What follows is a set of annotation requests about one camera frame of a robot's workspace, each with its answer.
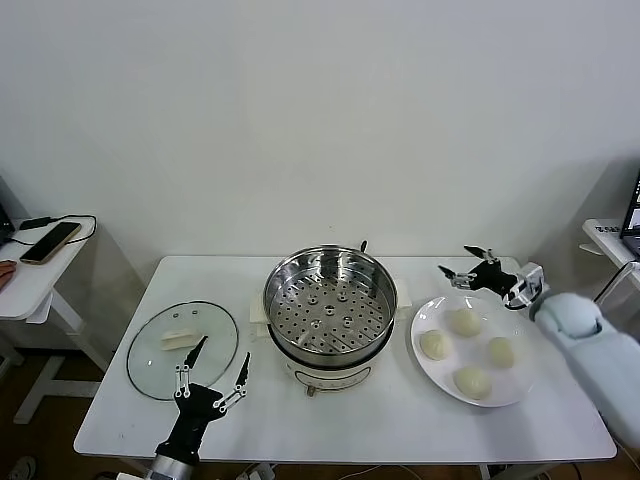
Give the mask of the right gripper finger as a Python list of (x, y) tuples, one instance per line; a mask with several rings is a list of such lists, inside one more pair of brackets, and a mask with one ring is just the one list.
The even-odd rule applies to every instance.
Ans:
[(470, 245), (465, 245), (464, 249), (467, 252), (469, 252), (471, 255), (489, 264), (493, 264), (499, 261), (499, 259), (494, 255), (491, 249), (484, 249), (479, 246), (470, 246)]
[(456, 289), (471, 289), (476, 280), (476, 274), (473, 272), (456, 273), (443, 265), (439, 265), (438, 269), (444, 274), (451, 286)]

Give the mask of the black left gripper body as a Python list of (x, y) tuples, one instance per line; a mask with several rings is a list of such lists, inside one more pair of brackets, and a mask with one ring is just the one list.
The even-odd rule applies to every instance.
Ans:
[(203, 436), (210, 422), (224, 414), (214, 406), (223, 394), (207, 387), (190, 383), (188, 397), (174, 397), (179, 414), (169, 437), (160, 443), (155, 453), (170, 459), (198, 459)]

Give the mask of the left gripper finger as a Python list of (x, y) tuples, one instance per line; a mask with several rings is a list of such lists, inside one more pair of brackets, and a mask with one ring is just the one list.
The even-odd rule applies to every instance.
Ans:
[(249, 365), (250, 365), (251, 353), (248, 352), (245, 356), (242, 367), (236, 378), (234, 388), (231, 392), (222, 396), (221, 399), (216, 400), (213, 403), (213, 408), (220, 413), (226, 413), (229, 409), (234, 407), (239, 401), (244, 399), (247, 395), (247, 381), (249, 377)]
[(195, 366), (195, 363), (202, 351), (207, 336), (203, 336), (200, 341), (189, 351), (184, 361), (175, 367), (175, 392), (174, 398), (189, 398), (190, 397), (190, 372)]

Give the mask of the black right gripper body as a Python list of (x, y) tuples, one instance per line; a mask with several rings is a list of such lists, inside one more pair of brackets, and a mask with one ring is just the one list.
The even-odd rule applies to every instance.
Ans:
[(505, 299), (518, 282), (515, 275), (502, 271), (499, 260), (494, 262), (482, 261), (469, 272), (469, 275), (472, 276), (472, 280), (469, 283), (472, 291), (487, 289), (501, 299)]

